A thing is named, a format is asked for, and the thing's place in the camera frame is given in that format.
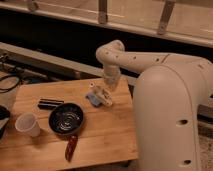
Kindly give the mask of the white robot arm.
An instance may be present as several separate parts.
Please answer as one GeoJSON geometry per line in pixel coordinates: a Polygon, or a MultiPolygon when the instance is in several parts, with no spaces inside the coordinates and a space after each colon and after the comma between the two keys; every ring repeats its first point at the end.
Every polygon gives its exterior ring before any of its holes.
{"type": "Polygon", "coordinates": [[[122,68],[134,86],[139,171],[201,171],[198,107],[213,95],[213,62],[191,55],[127,52],[119,40],[96,50],[108,85],[122,68]]]}

